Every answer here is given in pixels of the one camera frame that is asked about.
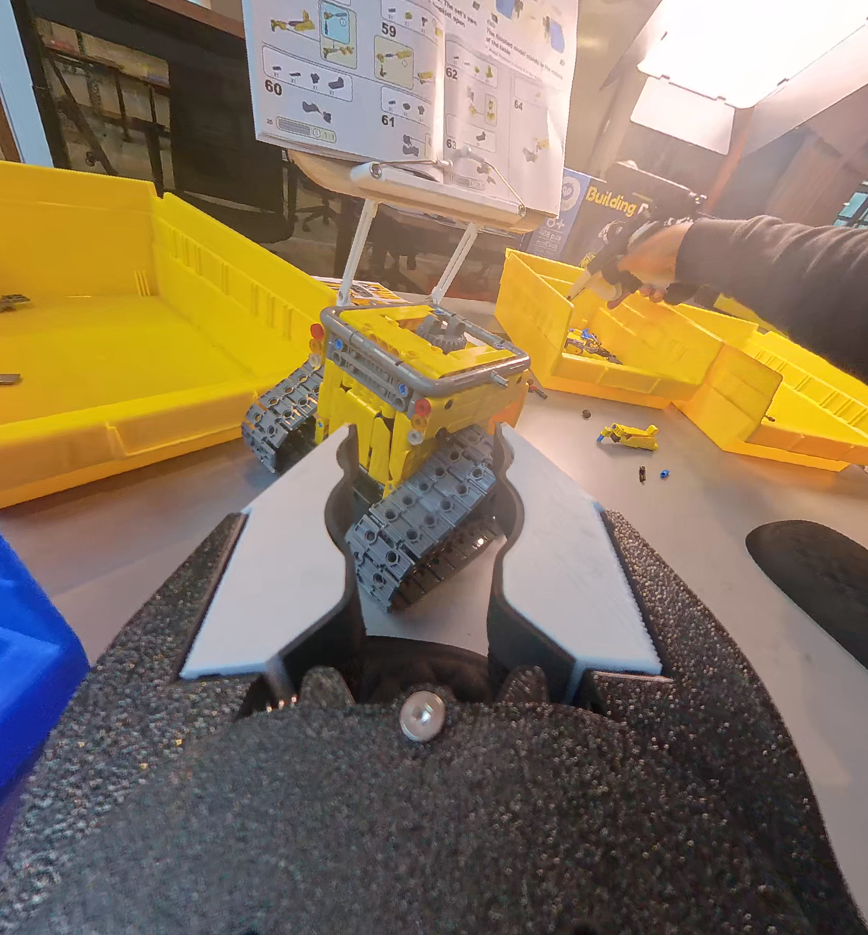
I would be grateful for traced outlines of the large yellow plastic bin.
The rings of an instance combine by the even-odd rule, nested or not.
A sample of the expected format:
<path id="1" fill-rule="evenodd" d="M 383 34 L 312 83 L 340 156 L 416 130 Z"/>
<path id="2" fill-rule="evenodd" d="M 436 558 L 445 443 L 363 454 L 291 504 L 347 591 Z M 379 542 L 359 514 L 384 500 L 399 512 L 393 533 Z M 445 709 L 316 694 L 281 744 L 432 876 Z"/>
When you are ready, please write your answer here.
<path id="1" fill-rule="evenodd" d="M 240 437 L 329 286 L 147 181 L 0 161 L 0 508 Z"/>

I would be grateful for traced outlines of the mixed plastic connector pieces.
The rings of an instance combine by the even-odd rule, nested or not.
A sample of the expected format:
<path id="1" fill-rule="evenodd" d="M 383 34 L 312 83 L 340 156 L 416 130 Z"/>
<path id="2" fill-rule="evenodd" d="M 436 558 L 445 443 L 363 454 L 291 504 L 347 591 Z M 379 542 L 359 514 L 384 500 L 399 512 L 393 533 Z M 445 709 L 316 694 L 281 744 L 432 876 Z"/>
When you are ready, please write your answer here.
<path id="1" fill-rule="evenodd" d="M 564 354 L 593 358 L 616 366 L 622 365 L 621 360 L 606 349 L 597 335 L 589 329 L 569 329 L 565 339 Z"/>

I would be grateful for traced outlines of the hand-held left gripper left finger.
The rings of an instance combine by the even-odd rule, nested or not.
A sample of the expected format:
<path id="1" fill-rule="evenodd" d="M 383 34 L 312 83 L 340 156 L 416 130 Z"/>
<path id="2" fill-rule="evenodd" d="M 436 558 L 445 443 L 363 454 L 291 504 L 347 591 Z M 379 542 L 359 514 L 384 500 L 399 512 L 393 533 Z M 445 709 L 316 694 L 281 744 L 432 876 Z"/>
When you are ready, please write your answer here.
<path id="1" fill-rule="evenodd" d="M 253 499 L 183 659 L 183 679 L 263 676 L 299 687 L 313 667 L 362 649 L 362 612 L 346 533 L 358 469 L 342 427 Z"/>

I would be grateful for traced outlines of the person's right hand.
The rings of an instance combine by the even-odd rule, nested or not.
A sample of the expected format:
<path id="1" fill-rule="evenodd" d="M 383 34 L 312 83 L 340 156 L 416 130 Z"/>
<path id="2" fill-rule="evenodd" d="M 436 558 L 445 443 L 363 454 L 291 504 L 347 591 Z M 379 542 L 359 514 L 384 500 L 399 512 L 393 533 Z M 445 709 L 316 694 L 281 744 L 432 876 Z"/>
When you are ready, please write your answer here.
<path id="1" fill-rule="evenodd" d="M 677 281 L 677 258 L 692 221 L 659 228 L 646 240 L 636 241 L 618 263 L 621 272 L 639 280 L 642 295 L 660 301 Z"/>

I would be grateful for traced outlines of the person's right forearm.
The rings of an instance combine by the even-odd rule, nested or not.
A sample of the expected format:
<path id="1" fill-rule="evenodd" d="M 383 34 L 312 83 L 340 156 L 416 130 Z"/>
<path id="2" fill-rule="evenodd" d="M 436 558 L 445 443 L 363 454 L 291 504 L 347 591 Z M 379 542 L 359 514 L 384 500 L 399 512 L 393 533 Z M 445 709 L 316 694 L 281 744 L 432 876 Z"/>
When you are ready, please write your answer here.
<path id="1" fill-rule="evenodd" d="M 701 219 L 676 276 L 734 298 L 868 385 L 868 228 Z"/>

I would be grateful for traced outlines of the instruction booklet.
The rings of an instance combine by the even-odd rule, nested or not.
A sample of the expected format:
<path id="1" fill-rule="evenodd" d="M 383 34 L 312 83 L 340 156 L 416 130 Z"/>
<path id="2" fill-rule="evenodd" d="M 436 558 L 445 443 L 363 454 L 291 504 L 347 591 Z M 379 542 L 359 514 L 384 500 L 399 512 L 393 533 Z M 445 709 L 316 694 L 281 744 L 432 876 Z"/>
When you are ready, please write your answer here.
<path id="1" fill-rule="evenodd" d="M 256 138 L 370 160 L 451 161 L 448 184 L 557 216 L 580 4 L 243 2 Z"/>

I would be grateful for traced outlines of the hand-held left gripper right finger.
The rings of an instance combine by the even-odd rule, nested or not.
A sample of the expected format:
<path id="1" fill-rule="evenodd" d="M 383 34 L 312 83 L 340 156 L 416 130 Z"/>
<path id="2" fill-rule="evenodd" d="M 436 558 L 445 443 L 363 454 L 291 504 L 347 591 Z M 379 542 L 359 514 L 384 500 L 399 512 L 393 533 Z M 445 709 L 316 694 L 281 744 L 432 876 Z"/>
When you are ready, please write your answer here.
<path id="1" fill-rule="evenodd" d="M 601 506 L 510 427 L 497 430 L 493 472 L 506 541 L 490 594 L 491 657 L 510 671 L 536 665 L 550 681 L 660 676 Z"/>

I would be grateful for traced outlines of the white stand base with leaflet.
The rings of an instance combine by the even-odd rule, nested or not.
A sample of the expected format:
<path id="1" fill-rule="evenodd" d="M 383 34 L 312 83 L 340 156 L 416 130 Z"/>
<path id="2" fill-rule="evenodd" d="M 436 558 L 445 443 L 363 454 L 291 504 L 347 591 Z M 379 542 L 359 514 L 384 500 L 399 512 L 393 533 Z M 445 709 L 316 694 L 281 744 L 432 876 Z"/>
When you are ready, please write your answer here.
<path id="1" fill-rule="evenodd" d="M 548 212 L 526 206 L 499 170 L 475 155 L 470 147 L 463 146 L 456 155 L 459 159 L 468 158 L 486 165 L 508 189 L 510 198 L 448 184 L 446 173 L 452 170 L 453 164 L 442 159 L 370 160 L 358 164 L 337 158 L 327 151 L 289 150 L 291 160 L 311 181 L 326 190 L 364 200 L 336 294 L 337 308 L 351 306 L 351 287 L 380 205 L 437 215 L 465 225 L 444 272 L 432 293 L 425 298 L 432 308 L 442 305 L 481 231 L 528 233 L 551 217 Z"/>

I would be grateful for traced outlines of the yellow parts bin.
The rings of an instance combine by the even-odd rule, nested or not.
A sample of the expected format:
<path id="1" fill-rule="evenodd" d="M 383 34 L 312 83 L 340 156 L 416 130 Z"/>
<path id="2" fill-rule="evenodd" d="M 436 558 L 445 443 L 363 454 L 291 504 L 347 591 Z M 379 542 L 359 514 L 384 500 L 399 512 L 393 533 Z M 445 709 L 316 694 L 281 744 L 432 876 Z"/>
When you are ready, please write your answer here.
<path id="1" fill-rule="evenodd" d="M 660 410 L 689 400 L 720 355 L 720 338 L 679 310 L 639 295 L 614 310 L 589 291 L 571 303 L 568 292 L 580 274 L 576 266 L 506 251 L 496 317 L 512 343 L 529 354 L 538 382 Z M 564 354 L 572 328 L 595 333 L 622 365 Z"/>
<path id="2" fill-rule="evenodd" d="M 694 306 L 720 340 L 693 396 L 675 406 L 721 450 L 841 471 L 868 466 L 868 386 L 782 334 Z"/>

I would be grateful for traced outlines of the blue plastic bin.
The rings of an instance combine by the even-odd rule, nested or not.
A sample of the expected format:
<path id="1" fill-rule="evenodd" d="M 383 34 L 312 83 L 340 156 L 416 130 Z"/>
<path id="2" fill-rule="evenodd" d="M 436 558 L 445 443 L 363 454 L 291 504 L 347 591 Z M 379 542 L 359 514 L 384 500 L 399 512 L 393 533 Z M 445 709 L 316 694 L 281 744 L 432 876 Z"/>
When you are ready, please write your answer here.
<path id="1" fill-rule="evenodd" d="M 0 802 L 88 669 L 80 640 L 0 533 Z"/>

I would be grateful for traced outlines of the yellow tracked toy robot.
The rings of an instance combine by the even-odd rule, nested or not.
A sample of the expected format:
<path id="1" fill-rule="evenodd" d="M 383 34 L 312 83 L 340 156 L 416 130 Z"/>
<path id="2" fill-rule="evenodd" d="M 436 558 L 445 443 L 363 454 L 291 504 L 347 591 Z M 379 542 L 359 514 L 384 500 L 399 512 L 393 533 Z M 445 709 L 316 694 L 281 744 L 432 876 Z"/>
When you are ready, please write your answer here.
<path id="1" fill-rule="evenodd" d="M 346 541 L 364 594 L 392 613 L 495 539 L 495 433 L 521 414 L 530 367 L 507 338 L 436 305 L 330 307 L 308 360 L 250 406 L 242 437 L 280 475 L 355 428 Z"/>

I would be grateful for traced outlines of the bright light panel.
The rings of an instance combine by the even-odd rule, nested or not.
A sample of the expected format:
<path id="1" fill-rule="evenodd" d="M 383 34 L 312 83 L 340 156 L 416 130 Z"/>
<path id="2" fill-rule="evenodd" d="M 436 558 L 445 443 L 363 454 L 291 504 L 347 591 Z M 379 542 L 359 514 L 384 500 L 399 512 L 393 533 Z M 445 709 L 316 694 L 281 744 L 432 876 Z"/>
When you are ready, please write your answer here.
<path id="1" fill-rule="evenodd" d="M 625 56 L 630 121 L 726 156 L 774 141 L 868 84 L 868 1 L 661 2 Z"/>

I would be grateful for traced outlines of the robot kit cardboard box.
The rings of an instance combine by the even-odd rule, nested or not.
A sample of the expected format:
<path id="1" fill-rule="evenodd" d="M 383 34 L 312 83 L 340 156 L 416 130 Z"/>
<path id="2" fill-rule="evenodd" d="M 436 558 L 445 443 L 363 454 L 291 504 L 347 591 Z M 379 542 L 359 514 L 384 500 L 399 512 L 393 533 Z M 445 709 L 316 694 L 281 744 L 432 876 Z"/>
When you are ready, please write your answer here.
<path id="1" fill-rule="evenodd" d="M 680 184 L 644 171 L 633 162 L 614 164 L 606 178 L 567 168 L 559 216 L 526 235 L 521 250 L 540 258 L 584 266 L 601 247 L 600 234 L 605 227 L 631 218 L 641 206 L 641 195 L 655 195 L 670 183 Z"/>

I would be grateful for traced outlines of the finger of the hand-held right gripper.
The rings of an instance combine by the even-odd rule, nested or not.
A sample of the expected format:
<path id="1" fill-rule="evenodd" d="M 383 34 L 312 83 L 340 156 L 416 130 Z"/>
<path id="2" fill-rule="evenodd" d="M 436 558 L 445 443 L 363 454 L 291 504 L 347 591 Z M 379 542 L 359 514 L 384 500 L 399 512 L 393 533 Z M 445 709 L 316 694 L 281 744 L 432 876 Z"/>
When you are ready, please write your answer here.
<path id="1" fill-rule="evenodd" d="M 576 299 L 587 291 L 607 302 L 617 300 L 617 261 L 592 261 L 570 287 L 568 301 Z"/>

